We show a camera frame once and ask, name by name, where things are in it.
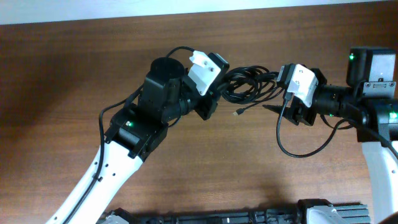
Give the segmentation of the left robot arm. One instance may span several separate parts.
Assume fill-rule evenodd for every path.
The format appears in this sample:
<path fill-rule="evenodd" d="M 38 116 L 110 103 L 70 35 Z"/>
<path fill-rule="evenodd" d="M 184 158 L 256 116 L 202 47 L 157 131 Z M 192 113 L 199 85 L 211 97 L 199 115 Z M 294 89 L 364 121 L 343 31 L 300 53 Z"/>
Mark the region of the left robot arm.
<path fill-rule="evenodd" d="M 124 183 L 165 139 L 171 120 L 195 111 L 203 120 L 215 112 L 217 83 L 229 68 L 218 54 L 195 52 L 191 68 L 170 57 L 155 59 L 144 84 L 100 129 L 98 152 L 49 223 L 96 223 Z"/>

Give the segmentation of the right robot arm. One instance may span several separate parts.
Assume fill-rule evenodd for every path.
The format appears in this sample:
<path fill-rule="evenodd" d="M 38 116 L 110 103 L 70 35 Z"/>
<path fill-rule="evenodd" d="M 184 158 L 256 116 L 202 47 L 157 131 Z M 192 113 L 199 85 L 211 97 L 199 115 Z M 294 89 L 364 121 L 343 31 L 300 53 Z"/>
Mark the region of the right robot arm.
<path fill-rule="evenodd" d="M 291 123 L 311 126 L 316 116 L 340 119 L 356 129 L 357 141 L 371 178 L 374 220 L 397 223 L 397 83 L 396 51 L 385 47 L 353 47 L 346 86 L 329 85 L 317 68 L 282 66 L 277 85 L 284 91 L 280 106 L 266 108 Z"/>

